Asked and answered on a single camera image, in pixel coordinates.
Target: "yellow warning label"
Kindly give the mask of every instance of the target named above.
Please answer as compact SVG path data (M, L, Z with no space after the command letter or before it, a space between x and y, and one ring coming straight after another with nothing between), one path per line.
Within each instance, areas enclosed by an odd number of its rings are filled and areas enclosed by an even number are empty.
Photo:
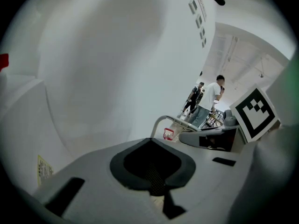
M41 156L37 157L37 182L38 186L53 175L54 171L50 164L48 164Z

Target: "red tag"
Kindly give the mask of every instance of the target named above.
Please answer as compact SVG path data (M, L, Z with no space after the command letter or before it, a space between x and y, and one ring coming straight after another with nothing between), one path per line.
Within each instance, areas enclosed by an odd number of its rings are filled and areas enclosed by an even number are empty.
M3 68L7 67L9 64L8 62L8 54L0 55L0 72Z

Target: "white ceiling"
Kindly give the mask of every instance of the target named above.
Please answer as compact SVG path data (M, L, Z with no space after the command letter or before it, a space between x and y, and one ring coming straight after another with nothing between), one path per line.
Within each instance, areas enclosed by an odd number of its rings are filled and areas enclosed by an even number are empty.
M203 73L214 76L222 74L226 83L249 89L253 84L261 88L270 85L283 68L252 44L231 35L216 33Z

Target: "white t-shirt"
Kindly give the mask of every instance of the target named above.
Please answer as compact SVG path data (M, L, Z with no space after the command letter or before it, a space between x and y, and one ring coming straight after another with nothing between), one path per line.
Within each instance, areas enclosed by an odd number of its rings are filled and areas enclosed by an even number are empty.
M205 93L201 98L199 106L211 110L214 100L216 99L216 95L220 95L221 87L216 82L209 84L205 88Z

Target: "black and white square marker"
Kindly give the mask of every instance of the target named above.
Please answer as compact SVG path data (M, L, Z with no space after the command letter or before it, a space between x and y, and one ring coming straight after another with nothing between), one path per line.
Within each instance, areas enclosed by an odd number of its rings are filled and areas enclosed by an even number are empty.
M231 105L244 134L249 141L257 140L277 121L274 109L262 91L250 89L237 102Z

